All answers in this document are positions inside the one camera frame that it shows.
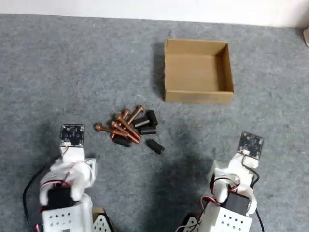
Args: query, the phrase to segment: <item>black cylinder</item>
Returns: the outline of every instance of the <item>black cylinder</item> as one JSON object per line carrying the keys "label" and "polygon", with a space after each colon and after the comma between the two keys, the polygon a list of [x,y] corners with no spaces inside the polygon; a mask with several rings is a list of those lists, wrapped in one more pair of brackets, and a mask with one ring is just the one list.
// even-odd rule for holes
{"label": "black cylinder", "polygon": [[115,135],[112,139],[114,143],[120,144],[122,146],[131,147],[132,141],[128,138],[121,137],[119,135]]}
{"label": "black cylinder", "polygon": [[153,151],[155,151],[158,154],[161,154],[165,148],[163,146],[161,146],[160,144],[158,144],[155,140],[153,139],[148,139],[146,141],[146,145],[152,149]]}
{"label": "black cylinder", "polygon": [[156,127],[140,127],[140,134],[156,134]]}
{"label": "black cylinder", "polygon": [[153,110],[147,110],[146,115],[149,118],[150,125],[156,126],[158,124],[158,121],[156,120],[155,112]]}
{"label": "black cylinder", "polygon": [[141,118],[134,120],[132,123],[133,123],[134,127],[137,128],[137,127],[147,125],[147,124],[149,124],[149,122],[150,121],[147,117],[141,117]]}

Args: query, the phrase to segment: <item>copper bolt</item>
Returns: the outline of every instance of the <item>copper bolt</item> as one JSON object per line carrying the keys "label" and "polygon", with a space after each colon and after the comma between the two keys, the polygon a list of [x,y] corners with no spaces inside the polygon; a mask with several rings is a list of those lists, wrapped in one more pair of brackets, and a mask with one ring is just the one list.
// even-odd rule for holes
{"label": "copper bolt", "polygon": [[102,123],[96,123],[95,126],[94,126],[94,128],[95,128],[95,130],[96,130],[97,132],[100,132],[100,131],[106,131],[106,132],[109,132],[109,133],[112,132],[112,129],[109,129],[109,128],[103,126]]}
{"label": "copper bolt", "polygon": [[97,131],[97,132],[100,132],[100,131],[105,131],[105,132],[108,132],[108,133],[113,133],[113,134],[117,134],[117,135],[120,135],[120,136],[122,136],[122,137],[125,137],[125,138],[130,138],[133,142],[135,142],[135,143],[139,143],[139,140],[138,139],[136,139],[136,138],[134,138],[131,134],[129,134],[127,131],[125,131],[124,129],[124,131],[125,132],[123,132],[123,131],[118,131],[118,130],[116,130],[116,129],[110,129],[110,128],[107,128],[107,127],[105,127],[105,126],[103,126],[103,124],[102,123],[97,123],[96,125],[95,125],[95,130]]}
{"label": "copper bolt", "polygon": [[128,124],[131,124],[131,122],[137,117],[137,115],[139,115],[140,112],[144,112],[144,107],[142,105],[138,105],[136,106],[136,109],[133,111],[133,113],[131,114],[131,117],[129,118],[129,120],[127,121]]}
{"label": "copper bolt", "polygon": [[[131,113],[129,109],[123,109],[122,110],[122,118],[125,120],[126,117]],[[113,139],[115,137],[114,133],[111,133],[111,138]]]}
{"label": "copper bolt", "polygon": [[122,137],[124,137],[124,138],[129,138],[129,139],[131,139],[133,142],[135,142],[136,144],[139,144],[139,143],[140,143],[140,141],[139,141],[137,138],[133,137],[133,136],[132,136],[131,134],[129,134],[127,131],[126,131],[126,132],[122,132],[122,131],[118,131],[118,130],[114,129],[114,130],[112,130],[112,133],[113,133],[113,134],[120,135],[120,136],[122,136]]}
{"label": "copper bolt", "polygon": [[112,122],[112,127],[114,127],[115,129],[118,129],[119,131],[122,131],[122,132],[126,133],[127,137],[130,138],[136,144],[140,143],[140,141],[137,138],[135,138],[134,136],[129,134],[125,129],[123,129],[121,126],[119,126],[115,121]]}
{"label": "copper bolt", "polygon": [[121,115],[115,115],[115,119],[121,122],[138,140],[141,136],[121,117]]}

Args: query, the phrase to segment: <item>perforated white panel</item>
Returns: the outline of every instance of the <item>perforated white panel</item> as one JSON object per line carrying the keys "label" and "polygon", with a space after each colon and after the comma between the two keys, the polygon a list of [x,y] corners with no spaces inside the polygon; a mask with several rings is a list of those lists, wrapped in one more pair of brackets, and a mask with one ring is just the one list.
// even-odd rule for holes
{"label": "perforated white panel", "polygon": [[42,212],[44,232],[83,232],[82,204],[73,207],[47,210]]}
{"label": "perforated white panel", "polygon": [[93,223],[94,232],[111,232],[110,226],[104,215],[99,215]]}
{"label": "perforated white panel", "polygon": [[81,201],[68,208],[42,212],[44,232],[92,232],[92,201],[84,194]]}
{"label": "perforated white panel", "polygon": [[201,217],[199,232],[249,232],[252,219],[209,203]]}

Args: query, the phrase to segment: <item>black plastic piece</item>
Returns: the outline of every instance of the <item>black plastic piece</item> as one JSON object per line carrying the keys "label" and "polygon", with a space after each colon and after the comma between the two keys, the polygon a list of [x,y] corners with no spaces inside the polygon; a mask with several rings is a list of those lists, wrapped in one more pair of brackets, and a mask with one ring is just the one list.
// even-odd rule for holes
{"label": "black plastic piece", "polygon": [[52,188],[48,191],[47,196],[48,209],[67,208],[75,205],[75,201],[71,197],[71,187]]}
{"label": "black plastic piece", "polygon": [[263,142],[264,138],[250,134],[248,132],[243,132],[241,133],[237,152],[259,160]]}
{"label": "black plastic piece", "polygon": [[138,119],[134,120],[132,123],[133,123],[135,128],[138,128],[138,127],[141,127],[141,126],[149,124],[149,122],[150,122],[149,118],[141,117],[141,118],[138,118]]}
{"label": "black plastic piece", "polygon": [[157,143],[153,139],[148,139],[146,141],[146,145],[158,154],[161,154],[165,150],[163,146],[161,146],[159,143]]}
{"label": "black plastic piece", "polygon": [[152,126],[158,125],[158,121],[156,120],[155,112],[153,110],[148,110],[146,112],[146,115],[150,120],[150,125]]}
{"label": "black plastic piece", "polygon": [[121,137],[119,135],[115,135],[112,139],[114,143],[120,144],[122,146],[131,147],[132,141],[128,138]]}
{"label": "black plastic piece", "polygon": [[245,216],[248,211],[249,203],[249,197],[235,192],[229,192],[226,201],[221,207]]}
{"label": "black plastic piece", "polygon": [[60,139],[62,141],[61,145],[83,146],[84,125],[83,124],[63,124],[61,126]]}
{"label": "black plastic piece", "polygon": [[156,134],[156,127],[155,126],[144,126],[139,127],[140,134]]}

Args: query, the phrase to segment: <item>brown cardboard box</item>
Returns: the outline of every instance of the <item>brown cardboard box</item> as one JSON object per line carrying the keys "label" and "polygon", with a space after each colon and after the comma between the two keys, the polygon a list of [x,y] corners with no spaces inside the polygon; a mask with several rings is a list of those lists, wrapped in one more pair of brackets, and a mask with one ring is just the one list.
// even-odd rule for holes
{"label": "brown cardboard box", "polygon": [[229,103],[233,95],[226,42],[166,40],[165,101]]}

